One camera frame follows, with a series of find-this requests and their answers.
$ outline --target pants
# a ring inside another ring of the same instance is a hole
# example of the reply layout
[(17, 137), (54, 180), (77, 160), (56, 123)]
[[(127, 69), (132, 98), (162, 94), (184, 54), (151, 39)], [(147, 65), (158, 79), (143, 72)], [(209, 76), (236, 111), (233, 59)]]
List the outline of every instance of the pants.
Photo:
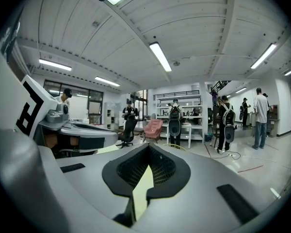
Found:
[(260, 136), (261, 136), (260, 148), (263, 148), (265, 145), (265, 139), (266, 139), (266, 123), (256, 122), (256, 133), (255, 133), (255, 141), (254, 141), (254, 147), (256, 149), (259, 146)]
[(242, 118), (242, 125), (243, 126), (247, 126), (247, 118), (248, 118), (248, 113), (244, 113), (243, 118)]
[[(170, 143), (175, 144), (175, 138), (170, 134)], [(176, 145), (180, 146), (180, 138), (181, 138), (181, 124), (180, 124), (180, 133), (176, 136)]]
[[(224, 129), (225, 129), (225, 125), (223, 123), (220, 123), (219, 146), (218, 146), (219, 150), (222, 150), (222, 148), (223, 148), (223, 143), (224, 143), (224, 139), (225, 139)], [(229, 150), (229, 143), (228, 142), (225, 142), (225, 150)]]

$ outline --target person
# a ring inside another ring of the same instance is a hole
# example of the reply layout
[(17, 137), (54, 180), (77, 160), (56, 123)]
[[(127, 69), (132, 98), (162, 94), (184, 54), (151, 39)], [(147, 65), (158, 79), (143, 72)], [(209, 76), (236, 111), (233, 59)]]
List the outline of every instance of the person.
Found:
[[(228, 102), (227, 96), (222, 96), (222, 103), (225, 104), (228, 109), (230, 109), (230, 106), (231, 106), (231, 109), (234, 110), (233, 105), (231, 105)], [(222, 150), (223, 143), (224, 143), (224, 140), (225, 140), (225, 132), (224, 132), (225, 125), (223, 123), (223, 115), (224, 115), (225, 111), (226, 111), (226, 109), (224, 108), (224, 106), (220, 105), (220, 107), (219, 107), (219, 116), (220, 116), (219, 130), (220, 130), (220, 134), (219, 134), (219, 146), (217, 148), (217, 152), (218, 153), (225, 152), (225, 151), (229, 150), (229, 143), (226, 142), (226, 141), (225, 141), (225, 150)]]
[[(266, 97), (266, 100), (267, 100), (268, 95), (266, 93), (263, 93), (263, 96)], [(267, 129), (270, 127), (269, 113), (270, 113), (270, 111), (272, 111), (272, 108), (271, 108), (270, 104), (268, 103), (268, 101), (267, 101), (267, 107), (268, 107), (268, 111), (267, 111), (267, 122), (266, 122), (266, 138), (268, 137)]]
[(217, 106), (217, 93), (211, 88), (211, 95), (212, 95), (212, 104), (213, 106)]
[(72, 91), (66, 88), (61, 96), (55, 97), (55, 99), (60, 103), (65, 103), (68, 106), (68, 111), (70, 111), (70, 101), (68, 98), (72, 97)]
[(268, 112), (268, 103), (265, 96), (262, 95), (261, 88), (257, 88), (257, 97), (254, 101), (254, 113), (256, 115), (256, 133), (255, 133), (255, 142), (252, 146), (254, 149), (258, 149), (258, 146), (263, 149), (266, 139), (266, 123), (267, 123), (267, 112)]
[(133, 108), (131, 106), (130, 100), (128, 100), (127, 102), (127, 107), (123, 109), (122, 117), (124, 118), (124, 129), (125, 129), (125, 124), (129, 115), (135, 115), (135, 117), (139, 115), (137, 108)]
[(242, 106), (243, 106), (243, 118), (242, 118), (242, 126), (247, 127), (247, 118), (248, 118), (248, 108), (251, 107), (251, 105), (247, 105), (247, 98), (243, 99)]
[[(180, 138), (181, 138), (181, 120), (183, 119), (183, 108), (182, 108), (182, 106), (180, 106), (179, 104), (178, 104), (178, 99), (174, 99), (173, 100), (173, 102), (174, 102), (174, 104), (173, 104), (173, 106), (169, 106), (169, 108), (168, 108), (168, 116), (169, 116), (169, 114), (171, 113), (171, 111), (176, 107), (176, 108), (178, 108), (178, 110), (179, 110), (179, 120), (180, 120), (180, 134), (178, 134), (177, 136), (176, 136), (176, 145), (178, 145), (178, 146), (180, 146)], [(170, 136), (170, 143), (171, 144), (175, 144), (175, 138), (170, 134), (169, 135)]]

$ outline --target black panel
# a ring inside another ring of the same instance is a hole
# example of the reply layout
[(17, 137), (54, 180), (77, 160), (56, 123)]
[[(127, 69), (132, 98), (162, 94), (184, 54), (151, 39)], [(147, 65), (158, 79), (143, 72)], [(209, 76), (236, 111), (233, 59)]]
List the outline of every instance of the black panel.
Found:
[(84, 167), (85, 166), (82, 163), (78, 163), (78, 164), (74, 164), (70, 166), (63, 166), (60, 169), (63, 171), (63, 173), (67, 173), (67, 172), (75, 171)]
[(256, 210), (229, 184), (217, 187), (231, 210), (242, 224), (254, 219), (258, 213)]
[(153, 173), (154, 187), (147, 191), (147, 200), (174, 196), (191, 176), (183, 159), (150, 143), (108, 162), (102, 170), (102, 178), (114, 194), (131, 197), (148, 165)]
[(105, 143), (105, 138), (79, 138), (79, 149), (81, 150), (93, 150), (101, 149)]

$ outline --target wall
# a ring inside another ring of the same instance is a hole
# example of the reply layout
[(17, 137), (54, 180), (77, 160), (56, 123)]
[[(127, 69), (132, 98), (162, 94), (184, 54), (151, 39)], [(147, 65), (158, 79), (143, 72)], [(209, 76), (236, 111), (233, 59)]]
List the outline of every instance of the wall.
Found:
[(155, 89), (148, 89), (148, 108), (147, 114), (152, 115), (156, 113), (155, 109), (155, 101), (153, 100), (153, 95), (163, 94), (163, 93), (171, 93), (171, 92), (180, 92), (180, 91), (192, 91), (192, 85), (199, 85), (198, 83), (190, 83), (190, 84), (180, 84), (173, 86), (165, 86)]
[(275, 82), (279, 94), (278, 134), (291, 131), (291, 78), (276, 74)]
[[(247, 89), (236, 94), (235, 92), (242, 87), (247, 87)], [(229, 101), (234, 107), (236, 120), (239, 121), (240, 105), (243, 102), (243, 98), (247, 98), (247, 103), (252, 106), (248, 109), (248, 112), (254, 111), (253, 102), (257, 96), (256, 88), (258, 87), (262, 89), (262, 93), (268, 95), (267, 100), (270, 106), (279, 105), (278, 134), (291, 131), (291, 78), (279, 74), (276, 70), (267, 71), (262, 79), (237, 87), (233, 92), (222, 89), (222, 91), (219, 91), (219, 96), (231, 95)]]

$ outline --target jeans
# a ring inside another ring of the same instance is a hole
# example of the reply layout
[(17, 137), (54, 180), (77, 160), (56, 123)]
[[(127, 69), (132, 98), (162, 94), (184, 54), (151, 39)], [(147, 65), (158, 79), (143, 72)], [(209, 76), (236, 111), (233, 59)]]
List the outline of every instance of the jeans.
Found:
[[(220, 123), (220, 134), (219, 134), (219, 146), (218, 149), (222, 150), (223, 148), (223, 143), (225, 140), (225, 134), (224, 134), (224, 129), (225, 129), (225, 125), (223, 123)], [(229, 150), (229, 143), (225, 142), (225, 150)]]
[(265, 145), (265, 139), (266, 139), (266, 123), (256, 122), (256, 133), (255, 133), (255, 141), (254, 141), (254, 147), (256, 149), (259, 146), (260, 136), (261, 136), (260, 148), (263, 148)]

